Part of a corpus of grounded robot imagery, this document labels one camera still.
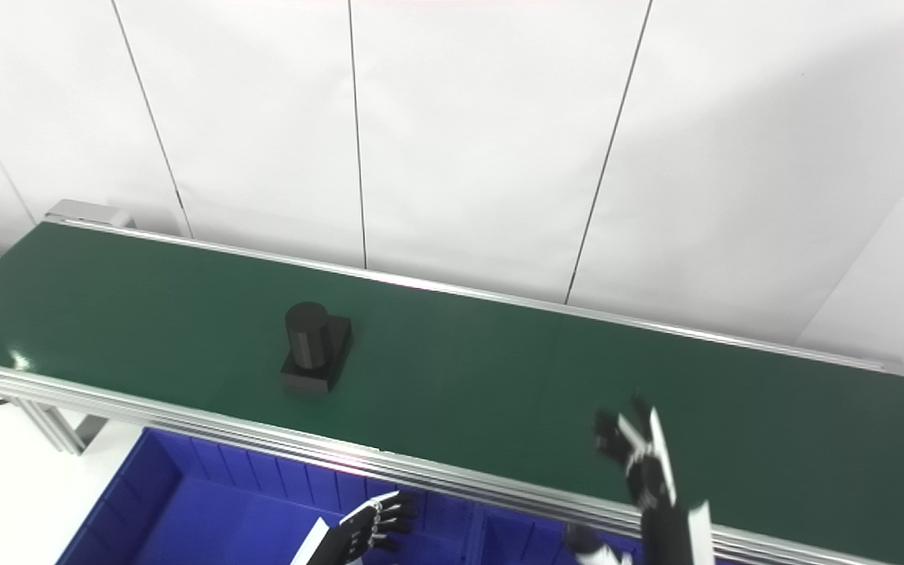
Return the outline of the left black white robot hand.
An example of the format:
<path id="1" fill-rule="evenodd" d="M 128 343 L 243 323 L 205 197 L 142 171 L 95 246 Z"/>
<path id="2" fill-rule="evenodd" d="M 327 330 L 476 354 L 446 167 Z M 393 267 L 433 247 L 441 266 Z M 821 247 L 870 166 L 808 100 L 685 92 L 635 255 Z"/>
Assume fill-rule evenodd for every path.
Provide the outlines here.
<path id="1" fill-rule="evenodd" d="M 291 564 L 361 564 L 370 551 L 394 553 L 391 536 L 409 535 L 417 517 L 417 495 L 394 490 L 369 498 L 336 525 L 318 518 L 306 533 Z"/>

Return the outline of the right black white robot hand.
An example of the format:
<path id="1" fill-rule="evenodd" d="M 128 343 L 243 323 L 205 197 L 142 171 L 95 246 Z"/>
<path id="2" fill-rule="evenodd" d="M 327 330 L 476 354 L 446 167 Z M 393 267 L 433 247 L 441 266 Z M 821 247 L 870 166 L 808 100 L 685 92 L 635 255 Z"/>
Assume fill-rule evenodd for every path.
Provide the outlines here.
<path id="1" fill-rule="evenodd" d="M 589 527 L 567 523 L 563 543 L 578 564 L 714 564 L 713 522 L 707 501 L 681 505 L 667 439 L 656 407 L 632 398 L 637 423 L 600 409 L 593 418 L 596 450 L 623 472 L 640 513 L 640 554 L 616 553 Z"/>

